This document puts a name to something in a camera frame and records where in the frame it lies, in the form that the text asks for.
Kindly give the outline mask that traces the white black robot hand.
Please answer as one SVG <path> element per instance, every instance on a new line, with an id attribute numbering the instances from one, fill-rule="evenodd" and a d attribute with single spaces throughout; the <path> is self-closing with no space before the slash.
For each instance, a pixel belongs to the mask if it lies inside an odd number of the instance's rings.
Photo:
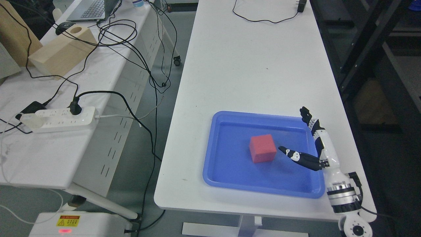
<path id="1" fill-rule="evenodd" d="M 317 156 L 284 146 L 280 146 L 278 149 L 298 165 L 312 171 L 323 171 L 328 192 L 342 189 L 353 190 L 350 178 L 340 170 L 340 160 L 335 147 L 326 129 L 320 125 L 320 120 L 313 117 L 306 107 L 302 107 L 299 111 L 302 121 L 308 126 L 314 138 Z"/>

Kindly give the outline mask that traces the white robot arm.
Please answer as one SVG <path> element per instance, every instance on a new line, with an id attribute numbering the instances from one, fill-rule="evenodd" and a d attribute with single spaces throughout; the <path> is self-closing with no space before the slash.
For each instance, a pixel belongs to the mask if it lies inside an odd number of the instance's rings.
<path id="1" fill-rule="evenodd" d="M 359 188 L 360 195 L 356 194 L 355 188 L 349 182 L 327 188 L 331 207 L 335 214 L 340 215 L 339 231 L 342 237 L 372 237 L 372 227 L 359 214 L 362 209 L 362 184 L 356 172 L 351 172 L 349 175 Z"/>

